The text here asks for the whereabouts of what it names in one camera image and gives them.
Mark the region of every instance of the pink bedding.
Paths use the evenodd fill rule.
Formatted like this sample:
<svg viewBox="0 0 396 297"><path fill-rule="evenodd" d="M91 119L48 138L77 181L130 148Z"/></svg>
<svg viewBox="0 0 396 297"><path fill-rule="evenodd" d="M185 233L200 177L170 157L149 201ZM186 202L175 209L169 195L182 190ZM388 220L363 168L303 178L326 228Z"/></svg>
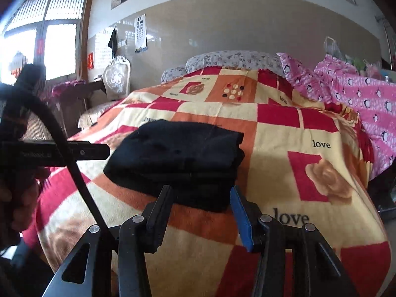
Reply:
<svg viewBox="0 0 396 297"><path fill-rule="evenodd" d="M354 66L326 55L314 71L285 53L278 53L286 79L304 96L352 107L373 145L370 179L387 169L396 155L396 85L359 76Z"/></svg>

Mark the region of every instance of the orange checkered object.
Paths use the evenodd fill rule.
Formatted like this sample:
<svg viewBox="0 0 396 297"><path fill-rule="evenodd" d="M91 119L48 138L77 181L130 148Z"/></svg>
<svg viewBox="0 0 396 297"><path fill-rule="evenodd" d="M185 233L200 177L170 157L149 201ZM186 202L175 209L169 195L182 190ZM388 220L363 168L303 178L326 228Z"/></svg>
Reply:
<svg viewBox="0 0 396 297"><path fill-rule="evenodd" d="M159 119L244 133L245 158L236 183L247 200L283 224L314 223L359 294L377 294L391 250L366 192L372 148L355 112L309 100L268 70L208 67L132 92L73 139L107 143L113 152L127 135ZM122 224L155 200L112 183L103 174L106 161L78 165L108 226ZM56 270L94 223L68 170L57 168L24 239L31 246L40 243ZM230 210L212 213L178 204L162 246L146 255L153 296L250 296L257 260L242 247ZM116 255L113 261L117 271ZM287 253L285 296L292 291L292 261Z"/></svg>

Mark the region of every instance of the black cable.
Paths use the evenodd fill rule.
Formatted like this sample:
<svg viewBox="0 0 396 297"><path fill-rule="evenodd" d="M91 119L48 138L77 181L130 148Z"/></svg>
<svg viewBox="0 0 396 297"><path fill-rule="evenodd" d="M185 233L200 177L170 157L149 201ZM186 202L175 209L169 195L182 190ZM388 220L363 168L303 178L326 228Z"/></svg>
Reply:
<svg viewBox="0 0 396 297"><path fill-rule="evenodd" d="M19 105L31 110L41 119L51 134L54 142L56 143L58 151L65 160L66 167L69 170L70 175L76 184L80 195L82 196L82 199L88 206L88 209L94 216L94 219L96 220L96 223L99 225L100 229L104 232L106 237L112 241L112 244L115 247L115 239L110 233L107 224L102 217L102 214L100 214L98 206L95 204L94 199L92 198L84 182L84 179L82 178L80 170L77 166L77 162L69 149L67 139L50 109L44 103L42 103L39 98L30 94L29 92L15 86L5 85L3 83L0 83L0 100L18 103Z"/></svg>

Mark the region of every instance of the black cloth hanging on wall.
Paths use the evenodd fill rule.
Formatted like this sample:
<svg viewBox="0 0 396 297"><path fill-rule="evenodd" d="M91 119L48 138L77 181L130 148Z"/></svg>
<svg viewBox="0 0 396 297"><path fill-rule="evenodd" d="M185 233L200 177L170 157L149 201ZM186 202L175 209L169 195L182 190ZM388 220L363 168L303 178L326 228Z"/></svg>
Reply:
<svg viewBox="0 0 396 297"><path fill-rule="evenodd" d="M196 122L149 122L126 137L104 174L115 184L158 197L169 184L175 203L221 212L244 158L243 133Z"/></svg>
<svg viewBox="0 0 396 297"><path fill-rule="evenodd" d="M117 47L117 32L114 27L113 33L111 34L110 41L108 42L108 46L111 48L111 56L114 58L116 56L116 52L118 50Z"/></svg>

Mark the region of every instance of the chair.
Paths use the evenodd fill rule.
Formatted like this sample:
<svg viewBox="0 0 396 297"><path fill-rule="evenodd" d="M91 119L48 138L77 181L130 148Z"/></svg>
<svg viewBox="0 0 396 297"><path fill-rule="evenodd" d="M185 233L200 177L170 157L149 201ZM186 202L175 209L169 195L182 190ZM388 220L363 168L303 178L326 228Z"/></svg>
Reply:
<svg viewBox="0 0 396 297"><path fill-rule="evenodd" d="M110 102L95 106L83 113L78 120L78 127L84 129L96 123L107 109L114 106L118 100L126 98L129 95L130 76L129 60L123 56L115 57L102 75L107 99Z"/></svg>

